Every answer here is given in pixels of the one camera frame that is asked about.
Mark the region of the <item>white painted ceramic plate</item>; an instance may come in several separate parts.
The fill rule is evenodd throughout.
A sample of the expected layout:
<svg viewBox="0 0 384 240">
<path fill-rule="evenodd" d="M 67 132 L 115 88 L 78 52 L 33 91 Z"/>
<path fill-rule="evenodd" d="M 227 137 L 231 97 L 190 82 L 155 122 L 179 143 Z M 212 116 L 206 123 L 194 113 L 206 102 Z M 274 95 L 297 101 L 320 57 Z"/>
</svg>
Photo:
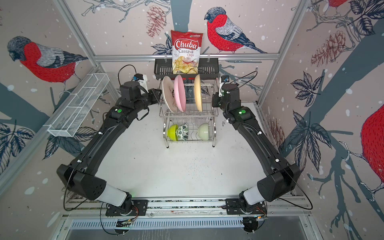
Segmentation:
<svg viewBox="0 0 384 240">
<path fill-rule="evenodd" d="M 176 100 L 174 97 L 174 83 L 170 77 L 165 76 L 163 78 L 162 88 L 163 88 L 164 101 L 165 101 L 168 109 L 172 113 L 175 113 L 178 110 L 178 107 L 176 105 Z"/>
</svg>

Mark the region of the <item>pink plate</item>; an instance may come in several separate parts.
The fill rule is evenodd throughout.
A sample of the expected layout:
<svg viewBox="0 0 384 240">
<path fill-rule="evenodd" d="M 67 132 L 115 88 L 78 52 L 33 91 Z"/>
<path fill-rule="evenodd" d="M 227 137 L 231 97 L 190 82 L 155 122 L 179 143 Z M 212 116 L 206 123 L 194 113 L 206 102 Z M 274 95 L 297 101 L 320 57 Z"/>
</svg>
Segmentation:
<svg viewBox="0 0 384 240">
<path fill-rule="evenodd" d="M 177 75 L 175 77 L 174 81 L 174 93 L 175 93 L 175 100 L 178 109 L 181 112 L 186 111 L 186 91 L 184 86 L 184 81 L 181 75 Z"/>
</svg>

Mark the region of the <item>yellow plate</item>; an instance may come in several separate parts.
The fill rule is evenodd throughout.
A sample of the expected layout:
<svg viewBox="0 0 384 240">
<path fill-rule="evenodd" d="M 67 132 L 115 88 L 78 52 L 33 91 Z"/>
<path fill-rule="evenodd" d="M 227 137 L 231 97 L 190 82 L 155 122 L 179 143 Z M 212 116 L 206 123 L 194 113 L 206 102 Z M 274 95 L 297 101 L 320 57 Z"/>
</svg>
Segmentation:
<svg viewBox="0 0 384 240">
<path fill-rule="evenodd" d="M 203 112 L 203 102 L 202 102 L 202 90 L 201 90 L 201 77 L 198 74 L 194 79 L 194 95 L 195 103 L 199 112 Z"/>
</svg>

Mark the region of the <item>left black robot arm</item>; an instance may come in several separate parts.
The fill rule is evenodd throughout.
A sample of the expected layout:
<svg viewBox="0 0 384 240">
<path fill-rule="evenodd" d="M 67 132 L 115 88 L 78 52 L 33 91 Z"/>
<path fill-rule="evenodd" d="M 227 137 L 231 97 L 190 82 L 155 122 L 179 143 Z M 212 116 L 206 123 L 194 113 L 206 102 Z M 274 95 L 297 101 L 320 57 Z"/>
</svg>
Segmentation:
<svg viewBox="0 0 384 240">
<path fill-rule="evenodd" d="M 146 90 L 134 81 L 121 85 L 120 91 L 121 97 L 107 112 L 99 132 L 69 165 L 60 165 L 57 174 L 66 192 L 71 191 L 88 200 L 106 203 L 128 213 L 133 208 L 132 196 L 96 177 L 96 173 L 114 142 L 138 119 L 140 111 L 149 111 L 151 105 L 160 102 L 162 91 Z"/>
</svg>

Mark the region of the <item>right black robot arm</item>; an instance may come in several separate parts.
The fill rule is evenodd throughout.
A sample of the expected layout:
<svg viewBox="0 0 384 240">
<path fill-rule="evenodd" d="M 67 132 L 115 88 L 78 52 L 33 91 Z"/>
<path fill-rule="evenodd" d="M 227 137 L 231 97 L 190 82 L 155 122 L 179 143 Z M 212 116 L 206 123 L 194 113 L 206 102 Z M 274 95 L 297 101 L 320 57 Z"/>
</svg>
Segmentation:
<svg viewBox="0 0 384 240">
<path fill-rule="evenodd" d="M 294 190 L 301 174 L 296 164 L 290 164 L 273 146 L 262 131 L 256 116 L 241 104 L 237 84 L 223 84 L 213 95 L 212 106 L 223 111 L 225 119 L 238 131 L 260 161 L 265 178 L 239 194 L 242 208 L 275 199 Z"/>
</svg>

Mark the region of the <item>steel two-tier dish rack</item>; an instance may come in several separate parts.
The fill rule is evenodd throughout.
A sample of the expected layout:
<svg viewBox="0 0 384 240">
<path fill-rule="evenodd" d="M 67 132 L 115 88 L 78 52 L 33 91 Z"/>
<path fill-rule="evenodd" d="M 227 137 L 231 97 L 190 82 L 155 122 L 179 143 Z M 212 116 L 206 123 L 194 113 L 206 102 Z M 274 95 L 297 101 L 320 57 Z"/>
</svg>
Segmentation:
<svg viewBox="0 0 384 240">
<path fill-rule="evenodd" d="M 163 119 L 163 140 L 166 148 L 170 147 L 171 143 L 210 143 L 212 147 L 216 146 L 217 140 L 217 127 L 216 119 L 218 117 L 218 110 L 212 107 L 213 94 L 218 90 L 216 79 L 201 80 L 203 112 L 199 112 L 195 103 L 194 95 L 194 79 L 184 81 L 186 91 L 186 111 L 181 112 L 179 109 L 172 113 L 162 95 L 160 101 L 159 116 Z M 189 139 L 187 141 L 171 141 L 167 135 L 167 131 L 172 125 L 189 125 Z M 198 136 L 198 128 L 201 124 L 208 123 L 210 130 L 210 140 L 203 141 Z"/>
</svg>

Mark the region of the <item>pale green bowl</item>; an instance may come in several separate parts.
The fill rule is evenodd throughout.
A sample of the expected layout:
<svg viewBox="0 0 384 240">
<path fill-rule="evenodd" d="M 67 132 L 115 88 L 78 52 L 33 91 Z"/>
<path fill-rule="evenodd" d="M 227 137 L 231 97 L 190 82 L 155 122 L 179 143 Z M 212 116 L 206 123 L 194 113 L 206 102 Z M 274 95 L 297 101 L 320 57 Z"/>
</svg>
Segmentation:
<svg viewBox="0 0 384 240">
<path fill-rule="evenodd" d="M 201 124 L 198 128 L 198 136 L 203 141 L 209 141 L 210 140 L 210 130 L 209 130 L 209 124 L 204 123 Z"/>
</svg>

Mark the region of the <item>lime green bowl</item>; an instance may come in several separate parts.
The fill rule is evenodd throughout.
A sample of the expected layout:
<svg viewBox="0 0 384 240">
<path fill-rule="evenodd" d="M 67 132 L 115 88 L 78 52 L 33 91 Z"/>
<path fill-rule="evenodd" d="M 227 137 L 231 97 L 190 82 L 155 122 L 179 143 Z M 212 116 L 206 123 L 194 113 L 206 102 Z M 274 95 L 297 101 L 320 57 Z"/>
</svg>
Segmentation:
<svg viewBox="0 0 384 240">
<path fill-rule="evenodd" d="M 167 131 L 167 135 L 171 141 L 177 142 L 178 141 L 178 125 L 172 125 L 169 127 Z"/>
</svg>

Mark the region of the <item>leaf pattern bowl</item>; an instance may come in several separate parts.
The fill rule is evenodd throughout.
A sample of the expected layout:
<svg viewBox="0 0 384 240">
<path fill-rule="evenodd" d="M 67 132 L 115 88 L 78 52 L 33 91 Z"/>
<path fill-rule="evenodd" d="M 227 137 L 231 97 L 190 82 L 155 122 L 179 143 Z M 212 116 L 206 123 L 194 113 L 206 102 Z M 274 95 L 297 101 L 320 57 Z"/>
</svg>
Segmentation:
<svg viewBox="0 0 384 240">
<path fill-rule="evenodd" d="M 178 141 L 187 141 L 189 139 L 189 125 L 186 123 L 179 125 L 176 133 Z"/>
</svg>

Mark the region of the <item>red Chuba chips bag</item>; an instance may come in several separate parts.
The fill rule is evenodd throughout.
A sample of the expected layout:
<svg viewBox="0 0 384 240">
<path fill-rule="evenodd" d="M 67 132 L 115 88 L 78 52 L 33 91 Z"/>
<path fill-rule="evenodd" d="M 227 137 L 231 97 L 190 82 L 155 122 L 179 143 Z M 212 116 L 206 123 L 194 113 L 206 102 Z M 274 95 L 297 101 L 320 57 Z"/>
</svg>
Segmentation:
<svg viewBox="0 0 384 240">
<path fill-rule="evenodd" d="M 203 34 L 171 31 L 173 74 L 197 74 Z"/>
</svg>

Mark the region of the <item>black wall basket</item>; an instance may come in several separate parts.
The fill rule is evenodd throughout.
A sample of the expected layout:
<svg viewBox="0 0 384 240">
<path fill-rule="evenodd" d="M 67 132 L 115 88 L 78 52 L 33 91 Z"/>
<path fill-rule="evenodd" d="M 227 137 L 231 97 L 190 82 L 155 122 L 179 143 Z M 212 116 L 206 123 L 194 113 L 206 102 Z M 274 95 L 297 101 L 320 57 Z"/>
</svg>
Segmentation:
<svg viewBox="0 0 384 240">
<path fill-rule="evenodd" d="M 219 77 L 219 61 L 215 58 L 200 58 L 197 62 L 189 62 L 185 58 L 182 60 L 156 59 L 154 74 L 157 79 L 170 77 L 172 80 L 176 76 L 183 79 L 194 79 L 197 75 L 201 80 L 212 80 Z"/>
</svg>

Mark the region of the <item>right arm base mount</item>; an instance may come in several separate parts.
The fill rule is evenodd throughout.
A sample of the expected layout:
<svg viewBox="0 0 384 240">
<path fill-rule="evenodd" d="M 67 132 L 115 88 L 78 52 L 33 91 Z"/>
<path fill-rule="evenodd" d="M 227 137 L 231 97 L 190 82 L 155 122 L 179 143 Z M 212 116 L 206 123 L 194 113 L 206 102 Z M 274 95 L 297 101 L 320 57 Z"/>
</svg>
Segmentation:
<svg viewBox="0 0 384 240">
<path fill-rule="evenodd" d="M 225 199 L 221 206 L 228 215 L 266 215 L 267 208 L 264 202 L 249 205 L 243 199 Z"/>
</svg>

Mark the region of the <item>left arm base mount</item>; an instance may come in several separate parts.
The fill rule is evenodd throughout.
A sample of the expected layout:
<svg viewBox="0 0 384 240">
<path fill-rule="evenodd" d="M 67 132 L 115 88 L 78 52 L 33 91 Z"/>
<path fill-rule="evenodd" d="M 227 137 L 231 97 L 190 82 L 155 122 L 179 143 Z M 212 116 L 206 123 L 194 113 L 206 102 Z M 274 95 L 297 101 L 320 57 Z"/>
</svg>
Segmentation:
<svg viewBox="0 0 384 240">
<path fill-rule="evenodd" d="M 145 216 L 148 208 L 148 200 L 129 200 L 125 201 L 122 206 L 116 207 L 107 204 L 107 217 L 123 217 L 123 216 Z"/>
</svg>

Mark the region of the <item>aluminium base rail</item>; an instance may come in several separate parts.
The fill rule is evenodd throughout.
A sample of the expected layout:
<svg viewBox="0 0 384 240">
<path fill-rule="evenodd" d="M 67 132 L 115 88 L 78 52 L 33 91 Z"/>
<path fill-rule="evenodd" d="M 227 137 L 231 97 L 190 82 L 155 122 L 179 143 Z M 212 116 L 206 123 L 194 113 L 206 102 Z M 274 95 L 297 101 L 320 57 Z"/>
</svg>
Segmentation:
<svg viewBox="0 0 384 240">
<path fill-rule="evenodd" d="M 311 210 L 304 210 L 308 205 L 302 197 L 288 197 L 300 207 L 294 206 L 280 199 L 268 203 L 257 203 L 254 207 L 246 209 L 241 207 L 240 200 L 225 197 L 212 198 L 137 198 L 133 199 L 130 210 L 122 210 L 109 204 L 83 199 L 70 199 L 65 214 L 97 214 L 103 217 L 131 218 L 171 218 L 171 217 L 220 217 L 220 216 L 311 216 Z"/>
</svg>

